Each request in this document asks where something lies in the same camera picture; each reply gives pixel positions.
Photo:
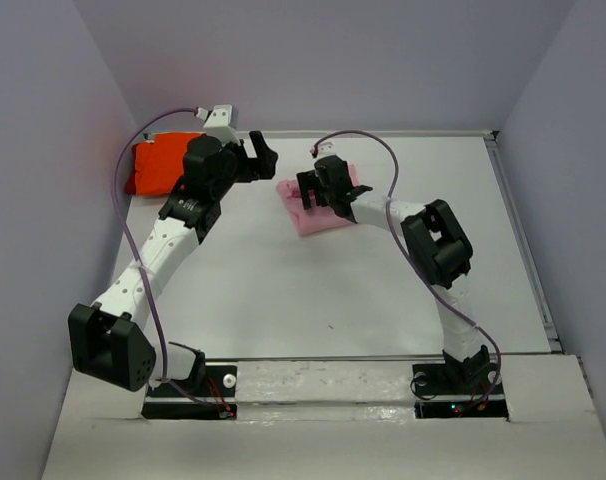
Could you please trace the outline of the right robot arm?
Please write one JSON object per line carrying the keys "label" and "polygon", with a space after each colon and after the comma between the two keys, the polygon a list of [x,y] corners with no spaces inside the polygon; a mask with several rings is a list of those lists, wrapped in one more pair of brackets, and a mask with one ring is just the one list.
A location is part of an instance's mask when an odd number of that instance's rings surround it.
{"label": "right robot arm", "polygon": [[417,276],[434,292],[443,331],[445,384],[465,392],[480,378],[474,361],[484,359],[483,344],[471,319],[467,274],[472,245],[447,202],[395,200],[372,187],[356,185],[346,161],[336,155],[317,160],[296,175],[302,207],[328,207],[354,224],[389,231],[408,255]]}

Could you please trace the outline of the aluminium table edge rail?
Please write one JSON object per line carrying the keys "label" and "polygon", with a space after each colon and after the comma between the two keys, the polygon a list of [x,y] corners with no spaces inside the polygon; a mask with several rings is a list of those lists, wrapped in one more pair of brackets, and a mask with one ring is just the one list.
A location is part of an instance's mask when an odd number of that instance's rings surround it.
{"label": "aluminium table edge rail", "polygon": [[[263,132],[266,139],[312,139],[318,140],[329,135],[328,130],[267,130]],[[381,138],[441,138],[441,137],[472,137],[495,139],[498,136],[492,130],[388,130],[372,131],[372,134]]]}

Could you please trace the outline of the folded orange t-shirt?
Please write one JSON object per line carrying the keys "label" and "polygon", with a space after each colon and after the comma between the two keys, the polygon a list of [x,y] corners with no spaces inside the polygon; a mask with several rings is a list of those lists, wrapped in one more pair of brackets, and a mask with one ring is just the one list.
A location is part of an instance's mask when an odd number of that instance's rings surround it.
{"label": "folded orange t-shirt", "polygon": [[133,196],[163,196],[171,192],[183,174],[188,143],[201,132],[166,132],[130,148],[133,167],[124,192]]}

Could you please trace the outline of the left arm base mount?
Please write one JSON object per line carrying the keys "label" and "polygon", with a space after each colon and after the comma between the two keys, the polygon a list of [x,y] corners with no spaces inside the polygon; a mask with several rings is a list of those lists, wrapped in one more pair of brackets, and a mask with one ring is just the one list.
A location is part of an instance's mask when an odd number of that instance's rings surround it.
{"label": "left arm base mount", "polygon": [[141,415],[147,420],[233,421],[237,418],[238,366],[211,362],[205,353],[170,342],[169,373],[186,373],[156,387],[147,386]]}

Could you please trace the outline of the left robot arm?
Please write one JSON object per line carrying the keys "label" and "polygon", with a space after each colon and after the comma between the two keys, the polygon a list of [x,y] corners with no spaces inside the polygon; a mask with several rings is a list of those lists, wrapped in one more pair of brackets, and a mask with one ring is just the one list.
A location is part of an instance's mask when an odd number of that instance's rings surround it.
{"label": "left robot arm", "polygon": [[249,134],[256,155],[242,141],[224,143],[202,134],[187,144],[183,173],[158,213],[143,246],[117,280],[91,305],[76,305],[68,317],[76,371],[136,392],[170,382],[192,395],[204,383],[203,352],[145,335],[156,318],[156,300],[181,263],[200,244],[221,215],[221,201],[236,183],[270,180],[277,153],[259,131]]}

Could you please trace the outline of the pink t-shirt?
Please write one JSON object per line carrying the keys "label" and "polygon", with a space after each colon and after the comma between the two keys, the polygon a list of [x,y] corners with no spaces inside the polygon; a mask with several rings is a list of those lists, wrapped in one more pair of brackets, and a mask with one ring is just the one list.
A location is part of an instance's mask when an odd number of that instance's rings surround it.
{"label": "pink t-shirt", "polygon": [[279,181],[276,192],[300,237],[354,225],[354,222],[337,216],[330,206],[317,205],[315,194],[312,192],[310,192],[312,207],[306,210],[297,179]]}

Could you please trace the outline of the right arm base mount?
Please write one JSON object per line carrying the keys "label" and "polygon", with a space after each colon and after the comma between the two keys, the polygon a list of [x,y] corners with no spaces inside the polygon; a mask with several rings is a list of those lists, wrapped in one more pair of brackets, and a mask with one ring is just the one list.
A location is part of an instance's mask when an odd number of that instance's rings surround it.
{"label": "right arm base mount", "polygon": [[485,346],[458,362],[447,353],[443,361],[412,366],[410,391],[415,417],[427,419],[509,417],[503,386],[493,384],[497,364]]}

